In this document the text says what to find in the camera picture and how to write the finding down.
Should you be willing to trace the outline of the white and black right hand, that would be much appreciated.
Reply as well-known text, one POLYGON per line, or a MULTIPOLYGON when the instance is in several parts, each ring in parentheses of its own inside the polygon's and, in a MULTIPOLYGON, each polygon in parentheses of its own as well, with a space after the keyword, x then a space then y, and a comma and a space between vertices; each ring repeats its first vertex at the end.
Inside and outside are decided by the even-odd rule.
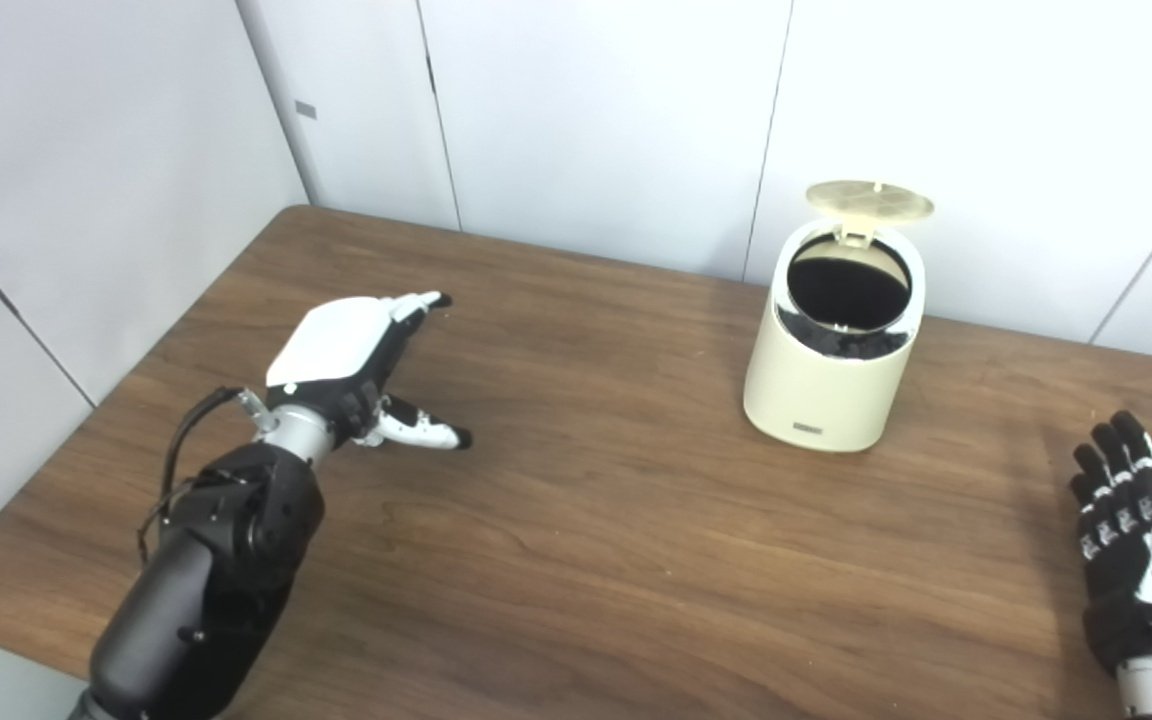
POLYGON ((1073 457, 1085 643, 1102 670, 1115 673, 1152 655, 1152 435, 1120 410, 1094 425, 1073 457))

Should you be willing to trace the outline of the white and black left hand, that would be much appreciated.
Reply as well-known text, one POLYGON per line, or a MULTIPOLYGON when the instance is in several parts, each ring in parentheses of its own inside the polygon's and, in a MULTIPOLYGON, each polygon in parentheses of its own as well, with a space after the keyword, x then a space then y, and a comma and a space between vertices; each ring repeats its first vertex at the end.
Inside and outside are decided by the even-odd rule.
POLYGON ((471 447, 467 429, 387 392, 422 323, 431 310, 450 304, 447 293, 422 291, 333 300, 308 311, 266 372, 268 414, 256 441, 306 462, 344 444, 471 447))

